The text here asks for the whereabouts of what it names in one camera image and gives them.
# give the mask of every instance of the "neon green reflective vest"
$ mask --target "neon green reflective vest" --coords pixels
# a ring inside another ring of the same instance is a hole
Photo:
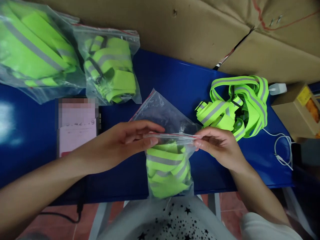
[[[95,36],[85,42],[89,52],[84,63],[87,81],[92,80],[108,102],[120,103],[122,96],[136,94],[136,80],[129,43],[120,38]]]
[[[78,60],[73,47],[45,12],[26,4],[0,4],[0,64],[20,87],[59,86]]]
[[[228,101],[215,90],[228,85]],[[267,126],[268,82],[258,76],[220,78],[212,82],[210,97],[212,102],[200,104],[195,109],[197,119],[204,127],[212,126],[232,131],[236,140],[249,138]]]
[[[147,150],[148,183],[154,197],[175,196],[190,187],[190,164],[184,152],[176,142]]]

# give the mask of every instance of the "cardboard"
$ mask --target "cardboard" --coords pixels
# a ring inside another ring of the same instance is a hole
[[[216,66],[250,31],[199,0],[38,2],[79,17],[90,26],[135,29],[142,49],[208,68]]]
[[[226,73],[286,83],[320,78],[319,0],[34,1],[87,25],[135,29],[142,49],[208,68],[244,39],[222,63]]]
[[[291,136],[319,137],[320,104],[304,83],[289,85],[271,106]]]
[[[303,81],[309,84],[320,80],[320,58],[253,31],[219,71],[263,76],[269,83]]]

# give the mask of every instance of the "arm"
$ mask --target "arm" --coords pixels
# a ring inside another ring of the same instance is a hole
[[[149,131],[164,132],[164,129],[147,120],[119,123],[68,156],[2,188],[0,239],[15,239],[30,220],[82,177],[107,171],[156,145],[157,138],[142,138]]]
[[[279,200],[246,161],[230,131],[206,127],[196,135],[202,137],[202,140],[195,141],[196,147],[210,153],[221,165],[230,170],[248,211],[259,214],[269,222],[290,227]]]

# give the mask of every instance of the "phone screen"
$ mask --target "phone screen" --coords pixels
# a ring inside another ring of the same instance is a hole
[[[63,157],[97,136],[99,117],[86,98],[60,99],[59,108],[58,157]]]

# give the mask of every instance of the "yellow label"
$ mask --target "yellow label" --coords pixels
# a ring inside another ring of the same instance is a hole
[[[304,87],[304,89],[301,91],[301,93],[297,97],[298,101],[302,106],[305,106],[310,98],[311,98],[311,92],[307,86]]]

